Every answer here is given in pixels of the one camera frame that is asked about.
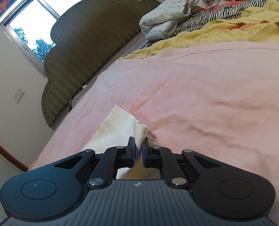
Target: yellow blanket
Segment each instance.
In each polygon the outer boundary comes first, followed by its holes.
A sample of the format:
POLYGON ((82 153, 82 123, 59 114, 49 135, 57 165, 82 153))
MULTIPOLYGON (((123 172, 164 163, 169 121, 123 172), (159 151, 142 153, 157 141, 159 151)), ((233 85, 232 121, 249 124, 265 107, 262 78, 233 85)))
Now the yellow blanket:
POLYGON ((211 21, 200 30, 179 33, 176 37, 136 50, 121 59, 143 59, 166 48, 185 48, 228 41, 279 42, 279 2, 268 0, 263 7, 245 9, 238 19, 211 21))

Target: bed headboard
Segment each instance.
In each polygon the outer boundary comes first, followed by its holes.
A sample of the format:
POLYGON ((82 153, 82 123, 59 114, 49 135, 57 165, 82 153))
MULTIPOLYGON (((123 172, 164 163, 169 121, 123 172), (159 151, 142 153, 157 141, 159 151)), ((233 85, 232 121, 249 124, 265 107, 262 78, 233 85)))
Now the bed headboard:
POLYGON ((136 33, 156 0, 83 0, 54 24, 56 44, 44 59, 41 107, 51 126, 73 95, 136 33))

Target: pink bedsheet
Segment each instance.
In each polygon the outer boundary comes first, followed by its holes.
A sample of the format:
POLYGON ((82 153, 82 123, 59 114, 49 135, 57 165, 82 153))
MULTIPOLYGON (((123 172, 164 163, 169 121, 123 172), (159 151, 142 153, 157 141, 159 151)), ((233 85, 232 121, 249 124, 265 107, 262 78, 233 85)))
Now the pink bedsheet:
POLYGON ((32 169, 81 151, 115 104, 173 152, 193 149, 268 179, 276 189, 269 217, 279 225, 279 43, 204 44, 117 62, 32 169))

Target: window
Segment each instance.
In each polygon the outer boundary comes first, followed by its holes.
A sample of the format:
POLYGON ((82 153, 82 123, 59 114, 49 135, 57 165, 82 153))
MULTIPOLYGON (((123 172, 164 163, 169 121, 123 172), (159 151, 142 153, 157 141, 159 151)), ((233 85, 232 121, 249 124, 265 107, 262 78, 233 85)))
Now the window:
POLYGON ((57 19, 81 0, 17 0, 0 18, 4 32, 43 75, 44 57, 55 45, 51 29, 57 19))

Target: electrical outlet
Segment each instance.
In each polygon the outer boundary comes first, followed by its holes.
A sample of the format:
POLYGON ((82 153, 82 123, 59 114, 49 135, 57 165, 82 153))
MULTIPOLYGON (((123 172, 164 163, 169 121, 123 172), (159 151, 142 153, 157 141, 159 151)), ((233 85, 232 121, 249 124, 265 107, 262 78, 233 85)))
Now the electrical outlet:
POLYGON ((25 91, 20 87, 16 92, 20 97, 25 93, 25 91))
POLYGON ((15 96, 14 96, 14 101, 16 103, 18 103, 20 101, 21 97, 16 93, 15 96))

